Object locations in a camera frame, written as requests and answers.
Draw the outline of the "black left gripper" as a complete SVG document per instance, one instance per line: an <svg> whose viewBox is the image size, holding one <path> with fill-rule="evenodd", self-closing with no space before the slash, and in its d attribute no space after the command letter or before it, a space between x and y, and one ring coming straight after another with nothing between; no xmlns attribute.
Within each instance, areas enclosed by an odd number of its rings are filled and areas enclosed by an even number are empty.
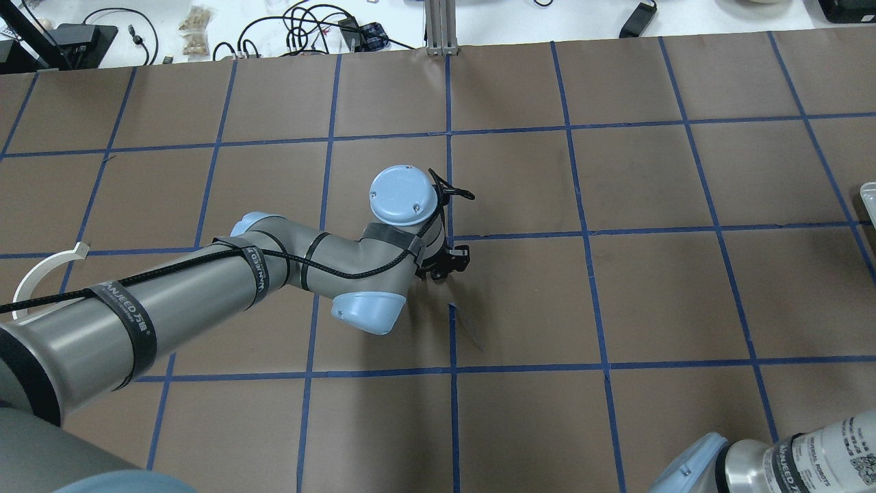
<svg viewBox="0 0 876 493"><path fill-rule="evenodd" d="M418 268L418 278L443 281L451 273L464 272L471 260L468 244L451 246L447 238L442 238L440 244L436 242L426 247L425 258Z"/></svg>

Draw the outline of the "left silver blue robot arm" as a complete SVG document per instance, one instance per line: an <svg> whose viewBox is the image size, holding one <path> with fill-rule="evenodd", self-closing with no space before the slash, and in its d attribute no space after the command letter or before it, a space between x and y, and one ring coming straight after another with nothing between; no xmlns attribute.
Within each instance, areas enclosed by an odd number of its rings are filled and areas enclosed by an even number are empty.
<svg viewBox="0 0 876 493"><path fill-rule="evenodd" d="M446 210L474 200L434 170L388 166L368 190L373 219L350 240L251 212L173 262L80 290L15 300L2 324L3 492L191 492L63 430L73 412L125 389L163 356L284 287L331 300L338 320L390 333L415 278L469 264Z"/></svg>

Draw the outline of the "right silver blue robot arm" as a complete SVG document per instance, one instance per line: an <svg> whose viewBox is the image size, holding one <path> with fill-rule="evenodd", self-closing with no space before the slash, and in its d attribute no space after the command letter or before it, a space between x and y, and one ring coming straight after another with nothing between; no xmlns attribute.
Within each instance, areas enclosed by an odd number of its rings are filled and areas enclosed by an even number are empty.
<svg viewBox="0 0 876 493"><path fill-rule="evenodd" d="M873 492L875 412L773 445L708 433L677 456L650 492Z"/></svg>

